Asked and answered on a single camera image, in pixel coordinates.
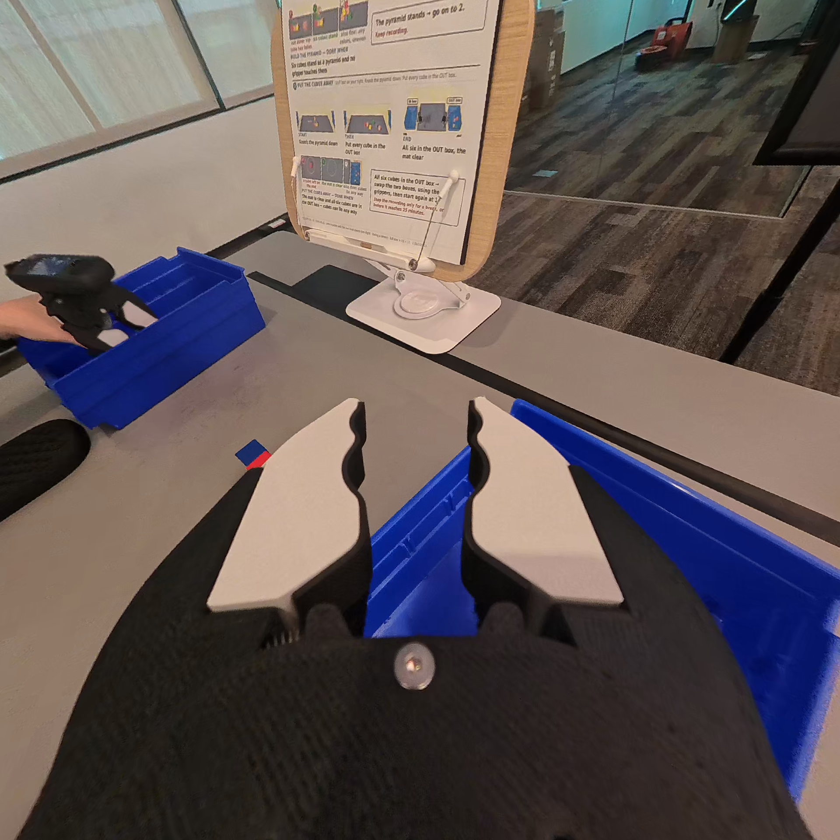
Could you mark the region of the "glass window white frame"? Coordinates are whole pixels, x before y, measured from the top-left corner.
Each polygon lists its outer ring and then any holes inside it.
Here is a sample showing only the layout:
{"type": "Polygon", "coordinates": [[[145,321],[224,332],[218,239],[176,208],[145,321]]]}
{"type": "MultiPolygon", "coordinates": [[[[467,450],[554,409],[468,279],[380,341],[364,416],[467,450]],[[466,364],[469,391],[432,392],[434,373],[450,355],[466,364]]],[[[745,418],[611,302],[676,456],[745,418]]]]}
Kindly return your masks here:
{"type": "Polygon", "coordinates": [[[278,8],[2,1],[2,180],[270,95],[278,8]]]}

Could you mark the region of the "printed instruction sheet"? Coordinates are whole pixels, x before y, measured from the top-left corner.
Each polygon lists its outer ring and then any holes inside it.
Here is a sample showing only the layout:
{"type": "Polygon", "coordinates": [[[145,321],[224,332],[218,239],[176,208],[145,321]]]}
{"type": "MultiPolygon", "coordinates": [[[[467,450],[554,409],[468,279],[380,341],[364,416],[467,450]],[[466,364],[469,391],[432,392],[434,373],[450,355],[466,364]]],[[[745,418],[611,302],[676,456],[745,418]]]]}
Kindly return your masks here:
{"type": "Polygon", "coordinates": [[[501,2],[282,2],[305,238],[431,272],[466,259],[501,2]]]}

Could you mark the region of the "red floor fan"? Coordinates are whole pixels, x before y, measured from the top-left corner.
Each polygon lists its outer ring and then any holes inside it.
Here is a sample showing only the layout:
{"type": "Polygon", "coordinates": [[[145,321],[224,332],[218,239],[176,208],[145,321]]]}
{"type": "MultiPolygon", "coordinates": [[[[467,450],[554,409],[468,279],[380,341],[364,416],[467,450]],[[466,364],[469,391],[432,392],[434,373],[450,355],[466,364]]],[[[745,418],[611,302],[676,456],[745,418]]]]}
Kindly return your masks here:
{"type": "Polygon", "coordinates": [[[676,17],[658,26],[651,44],[636,53],[635,71],[657,70],[677,60],[686,48],[693,26],[693,22],[676,17]]]}

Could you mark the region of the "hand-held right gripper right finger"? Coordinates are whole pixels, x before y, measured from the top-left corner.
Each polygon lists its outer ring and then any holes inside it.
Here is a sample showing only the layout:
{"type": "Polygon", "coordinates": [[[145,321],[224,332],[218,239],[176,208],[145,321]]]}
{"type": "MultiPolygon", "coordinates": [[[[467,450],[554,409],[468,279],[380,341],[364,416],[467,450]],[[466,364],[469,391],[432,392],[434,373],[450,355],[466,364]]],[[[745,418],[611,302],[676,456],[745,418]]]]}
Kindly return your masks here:
{"type": "Polygon", "coordinates": [[[570,463],[480,396],[469,403],[469,482],[461,579],[480,617],[500,603],[525,617],[555,606],[617,608],[624,596],[570,463]]]}

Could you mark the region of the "black framed floor sign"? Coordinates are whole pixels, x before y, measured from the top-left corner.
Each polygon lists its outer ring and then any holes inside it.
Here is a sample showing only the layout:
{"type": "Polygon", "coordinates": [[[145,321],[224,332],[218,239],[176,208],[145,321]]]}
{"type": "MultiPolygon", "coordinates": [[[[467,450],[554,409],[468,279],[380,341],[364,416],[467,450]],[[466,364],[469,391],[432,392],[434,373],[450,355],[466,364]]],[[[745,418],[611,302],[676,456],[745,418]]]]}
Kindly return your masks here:
{"type": "MultiPolygon", "coordinates": [[[[755,165],[838,166],[839,7],[829,7],[821,33],[754,159],[755,165]]],[[[838,220],[839,184],[805,227],[772,281],[752,303],[719,356],[735,364],[770,320],[808,259],[838,220]]]]}

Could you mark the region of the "blue plastic storage bin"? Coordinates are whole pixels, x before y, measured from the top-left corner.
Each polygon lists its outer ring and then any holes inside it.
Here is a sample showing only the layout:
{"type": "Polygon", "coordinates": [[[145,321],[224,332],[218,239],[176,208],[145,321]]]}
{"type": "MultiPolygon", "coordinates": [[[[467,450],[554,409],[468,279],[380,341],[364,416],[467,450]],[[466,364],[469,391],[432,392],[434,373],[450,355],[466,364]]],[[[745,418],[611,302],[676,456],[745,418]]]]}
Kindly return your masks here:
{"type": "MultiPolygon", "coordinates": [[[[695,588],[738,660],[798,802],[838,676],[838,571],[533,404],[516,400],[511,415],[585,468],[695,588]]],[[[469,456],[463,449],[371,537],[365,637],[476,634],[459,576],[469,456]]]]}
{"type": "Polygon", "coordinates": [[[121,429],[265,326],[245,272],[178,248],[117,279],[158,320],[99,355],[69,343],[19,339],[17,349],[85,427],[121,429]]]}

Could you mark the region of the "stacked cardboard boxes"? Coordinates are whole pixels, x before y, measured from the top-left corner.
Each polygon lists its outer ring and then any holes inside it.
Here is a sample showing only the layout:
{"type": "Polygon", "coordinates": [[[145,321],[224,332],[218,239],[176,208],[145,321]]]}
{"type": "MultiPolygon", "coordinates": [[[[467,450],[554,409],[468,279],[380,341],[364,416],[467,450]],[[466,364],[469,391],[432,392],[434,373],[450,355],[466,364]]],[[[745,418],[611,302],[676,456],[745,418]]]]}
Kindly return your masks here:
{"type": "Polygon", "coordinates": [[[563,9],[552,7],[539,10],[534,18],[527,78],[523,89],[526,112],[540,112],[557,102],[564,40],[563,9]]]}

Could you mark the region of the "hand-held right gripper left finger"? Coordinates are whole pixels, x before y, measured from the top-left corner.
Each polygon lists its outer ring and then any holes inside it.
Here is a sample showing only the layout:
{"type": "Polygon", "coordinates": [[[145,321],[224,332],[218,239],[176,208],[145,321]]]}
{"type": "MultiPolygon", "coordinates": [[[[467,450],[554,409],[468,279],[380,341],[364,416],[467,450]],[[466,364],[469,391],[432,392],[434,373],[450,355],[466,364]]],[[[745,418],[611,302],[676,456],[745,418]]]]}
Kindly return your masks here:
{"type": "Polygon", "coordinates": [[[302,627],[313,607],[364,613],[371,533],[360,488],[364,403],[344,400],[291,436],[259,470],[207,598],[213,613],[271,608],[302,627]]]}

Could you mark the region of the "person's left hand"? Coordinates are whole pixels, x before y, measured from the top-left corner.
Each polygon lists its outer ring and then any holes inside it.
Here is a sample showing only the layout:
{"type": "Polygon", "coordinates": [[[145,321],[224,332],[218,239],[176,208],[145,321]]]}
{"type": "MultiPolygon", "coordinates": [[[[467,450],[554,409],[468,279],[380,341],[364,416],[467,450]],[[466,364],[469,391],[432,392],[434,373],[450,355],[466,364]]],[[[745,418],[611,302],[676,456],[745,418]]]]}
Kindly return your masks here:
{"type": "Polygon", "coordinates": [[[2,341],[26,339],[79,346],[78,341],[63,327],[62,321],[48,314],[37,295],[1,303],[2,341]]]}

